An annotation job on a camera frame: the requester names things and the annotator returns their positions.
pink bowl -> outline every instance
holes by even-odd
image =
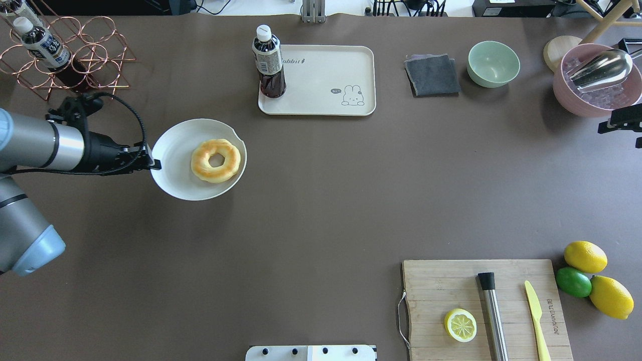
[[[559,101],[566,110],[575,115],[587,118],[611,115],[611,111],[614,109],[597,107],[577,96],[571,89],[571,87],[575,86],[572,83],[569,85],[562,74],[562,65],[565,64],[567,60],[577,58],[580,62],[584,62],[608,49],[612,48],[600,44],[581,44],[569,50],[564,57],[562,57],[560,66],[557,67],[555,75],[553,76],[553,92],[555,93],[557,101]],[[642,75],[635,64],[633,64],[633,69],[627,79],[622,83],[622,87],[624,88],[624,95],[630,100],[630,104],[626,104],[626,107],[637,103],[640,98],[642,98]]]

black clamp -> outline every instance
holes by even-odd
[[[642,44],[642,39],[622,38],[622,40],[618,42],[618,49],[624,50],[629,53],[631,58],[637,58],[638,56],[642,55],[642,49],[631,51],[631,49],[629,49],[629,45],[631,44],[640,45]]]
[[[614,130],[632,130],[642,132],[642,103],[616,109],[611,112],[611,118],[598,125],[598,133],[604,134]],[[636,140],[636,148],[642,148],[642,137]]]

brown table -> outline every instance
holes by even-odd
[[[574,240],[598,243],[605,276],[642,300],[642,150],[636,135],[600,135],[555,100],[542,60],[572,19],[119,17],[139,61],[118,95],[150,143],[170,126],[213,118],[248,148],[244,176],[204,202],[175,199],[148,172],[14,179],[67,250],[28,277],[0,277],[1,360],[243,360],[251,345],[375,344],[403,360],[395,307],[405,259],[549,258]],[[377,109],[365,118],[267,116],[257,107],[250,42],[267,23],[289,44],[368,46]],[[617,28],[615,44],[635,29]],[[482,89],[468,50],[498,40],[519,76]],[[2,37],[3,48],[9,45]],[[414,98],[407,54],[456,59],[458,96]],[[41,117],[51,105],[1,76],[0,101]],[[132,144],[135,119],[109,103],[93,131]],[[627,321],[561,295],[576,360],[635,360]]]

black cable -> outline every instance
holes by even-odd
[[[415,13],[414,13],[414,14],[412,14],[412,16],[417,16],[417,14],[418,14],[418,13],[420,13],[420,12],[421,12],[421,10],[423,10],[423,9],[424,9],[424,6],[426,6],[426,4],[427,4],[427,3],[428,3],[427,1],[424,1],[424,3],[423,3],[423,4],[421,4],[421,7],[420,7],[418,10],[415,10]]]
[[[600,7],[600,4],[598,4],[597,0],[585,0],[584,2],[600,14],[600,16],[604,17],[604,11]]]
[[[131,165],[136,162],[136,160],[141,156],[143,153],[143,148],[147,146],[147,131],[145,131],[145,125],[143,124],[143,120],[141,119],[140,115],[138,115],[138,112],[132,108],[131,105],[125,103],[124,100],[121,98],[118,98],[116,95],[113,95],[108,92],[97,92],[93,94],[95,98],[100,98],[101,96],[108,96],[116,101],[118,101],[120,104],[124,105],[132,114],[136,117],[138,120],[138,124],[141,127],[141,133],[143,134],[143,142],[141,143],[141,146],[139,147],[138,151],[136,152],[135,157],[133,157],[130,161],[128,161],[125,165],[122,165],[116,169],[111,169],[111,170],[103,170],[100,172],[68,172],[64,170],[53,170],[53,169],[40,169],[40,168],[29,168],[29,169],[22,169],[22,170],[14,170],[12,172],[6,172],[6,174],[13,175],[13,174],[21,174],[21,173],[35,173],[35,172],[40,172],[40,173],[55,173],[55,174],[74,174],[74,175],[106,175],[110,173],[115,173],[115,172],[120,172],[121,170],[129,168]]]
[[[572,13],[589,13],[589,12],[586,11],[586,10],[576,10],[576,11],[572,11],[572,12],[565,11],[565,12],[559,14],[557,17],[564,17],[564,16],[567,16],[567,15],[571,15]]]
[[[433,0],[433,3],[432,3],[432,4],[431,4],[431,6],[430,6],[430,16],[439,16],[439,7],[440,7],[440,6],[441,6],[441,5],[439,4],[439,1],[437,1],[437,0]]]
[[[225,3],[225,5],[223,5],[223,7],[221,8],[221,10],[218,10],[218,12],[213,13],[213,12],[209,11],[208,9],[206,9],[206,8],[203,6],[203,4],[205,3],[205,0],[203,0],[203,1],[201,1],[201,5],[198,5],[198,6],[196,7],[196,12],[199,12],[201,9],[203,9],[203,10],[205,10],[207,13],[209,13],[210,15],[218,15],[218,14],[220,14],[220,13],[223,11],[223,9],[225,9],[225,7],[230,3],[230,1],[232,1],[232,0],[227,0],[227,2]]]
[[[403,1],[403,0],[393,0],[392,1],[392,4],[395,6],[395,12],[397,11],[397,3],[402,3],[403,6],[406,7],[406,11],[408,12],[408,16],[412,16],[412,14],[410,13],[410,8],[408,7],[408,4],[406,4],[406,2]]]
[[[609,3],[607,4],[606,8],[604,9],[604,15],[607,15],[608,13],[610,13],[611,10],[613,10],[613,8],[615,7],[615,5],[616,5],[616,3],[613,3],[613,0],[610,0]]]
[[[394,6],[394,8],[395,8],[395,14],[396,14],[397,16],[399,16],[399,10],[397,9],[397,2],[396,2],[396,1],[391,1],[391,2],[390,2],[390,4],[392,4],[392,6]]]

yellow knife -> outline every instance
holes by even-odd
[[[526,287],[526,295],[528,296],[528,305],[530,306],[530,315],[533,317],[533,326],[535,326],[535,339],[537,340],[537,353],[539,354],[539,361],[551,361],[551,355],[548,353],[546,341],[544,340],[544,333],[539,320],[542,318],[542,306],[539,304],[537,294],[533,289],[530,282],[524,282]]]

